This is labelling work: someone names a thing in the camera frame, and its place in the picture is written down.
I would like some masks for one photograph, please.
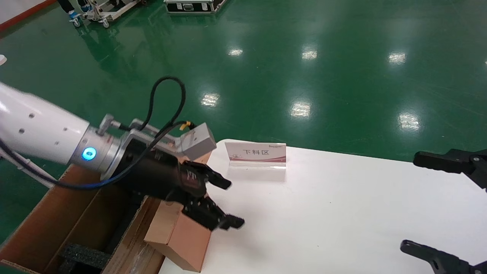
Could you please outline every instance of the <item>black equipment case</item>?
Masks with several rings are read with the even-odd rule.
[[[171,14],[213,14],[218,12],[227,0],[164,0]]]

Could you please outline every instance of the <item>sign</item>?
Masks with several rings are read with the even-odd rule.
[[[226,142],[230,161],[285,163],[286,144]]]

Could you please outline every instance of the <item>green epoxy floor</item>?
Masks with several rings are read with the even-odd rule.
[[[108,30],[76,30],[55,4],[3,33],[0,80],[93,124],[143,118],[170,74],[187,84],[181,118],[217,140],[401,161],[486,148],[485,0],[229,0],[217,17],[171,17],[161,4]],[[175,84],[161,87],[157,126],[179,100]],[[8,163],[0,172],[1,241],[44,189]]]

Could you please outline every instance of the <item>wheel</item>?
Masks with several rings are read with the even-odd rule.
[[[81,26],[81,23],[79,22],[78,18],[76,18],[76,19],[73,21],[73,26],[75,26],[75,28],[78,28],[79,26]]]

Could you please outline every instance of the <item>white table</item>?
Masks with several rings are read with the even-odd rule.
[[[208,192],[245,225],[213,233],[203,274],[432,274],[399,250],[403,239],[487,260],[487,194],[465,175],[288,147],[279,182],[237,175],[225,141],[234,140],[220,141],[208,164],[233,185]],[[159,274],[182,273],[191,272],[167,259]]]

